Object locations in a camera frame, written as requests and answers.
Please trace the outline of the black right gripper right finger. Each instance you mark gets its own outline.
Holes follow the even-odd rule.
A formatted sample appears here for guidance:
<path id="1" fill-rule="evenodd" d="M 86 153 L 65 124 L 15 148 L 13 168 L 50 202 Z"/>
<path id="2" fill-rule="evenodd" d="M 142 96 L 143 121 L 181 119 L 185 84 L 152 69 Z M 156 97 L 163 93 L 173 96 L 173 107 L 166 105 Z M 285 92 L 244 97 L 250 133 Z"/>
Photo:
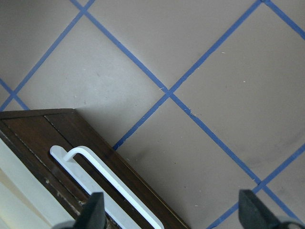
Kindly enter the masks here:
<path id="1" fill-rule="evenodd" d="M 244 229 L 276 229 L 280 220 L 249 189 L 239 190 L 238 218 Z"/>

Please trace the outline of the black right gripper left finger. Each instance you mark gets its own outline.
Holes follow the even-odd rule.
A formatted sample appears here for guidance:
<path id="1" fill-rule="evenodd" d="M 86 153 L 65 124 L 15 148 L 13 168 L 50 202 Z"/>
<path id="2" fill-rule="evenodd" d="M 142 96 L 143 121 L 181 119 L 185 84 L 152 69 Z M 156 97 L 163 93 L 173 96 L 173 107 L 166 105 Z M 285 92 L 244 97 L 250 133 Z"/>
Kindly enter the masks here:
<path id="1" fill-rule="evenodd" d="M 75 222 L 76 229 L 105 228 L 104 196 L 102 192 L 92 193 Z"/>

